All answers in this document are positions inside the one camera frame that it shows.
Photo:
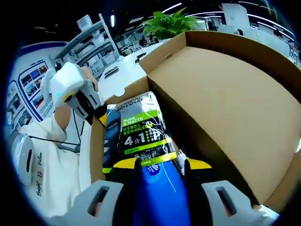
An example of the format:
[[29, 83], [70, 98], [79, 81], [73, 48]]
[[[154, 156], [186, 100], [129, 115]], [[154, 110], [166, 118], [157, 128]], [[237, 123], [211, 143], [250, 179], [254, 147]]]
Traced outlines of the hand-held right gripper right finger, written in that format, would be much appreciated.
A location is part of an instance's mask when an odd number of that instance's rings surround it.
[[184, 162], [190, 220], [193, 226], [250, 226], [261, 214], [250, 199], [206, 162]]

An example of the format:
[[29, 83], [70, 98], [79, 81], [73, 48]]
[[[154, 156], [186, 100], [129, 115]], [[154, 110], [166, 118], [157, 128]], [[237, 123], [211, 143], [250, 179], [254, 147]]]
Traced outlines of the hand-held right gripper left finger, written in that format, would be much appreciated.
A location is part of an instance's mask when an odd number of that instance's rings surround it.
[[70, 226], [133, 226], [141, 166], [138, 158], [113, 165], [106, 180], [98, 180], [77, 196], [68, 211]]

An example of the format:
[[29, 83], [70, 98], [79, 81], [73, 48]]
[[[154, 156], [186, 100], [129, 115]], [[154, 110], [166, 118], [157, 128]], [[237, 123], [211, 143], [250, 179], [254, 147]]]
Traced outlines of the person's left hand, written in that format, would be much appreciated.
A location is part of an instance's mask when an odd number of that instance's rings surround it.
[[98, 92], [98, 83], [97, 83], [97, 80], [95, 79], [95, 77], [91, 74], [91, 72], [89, 70], [87, 70], [85, 72], [85, 75], [86, 75], [87, 79], [92, 82], [94, 90], [96, 92]]

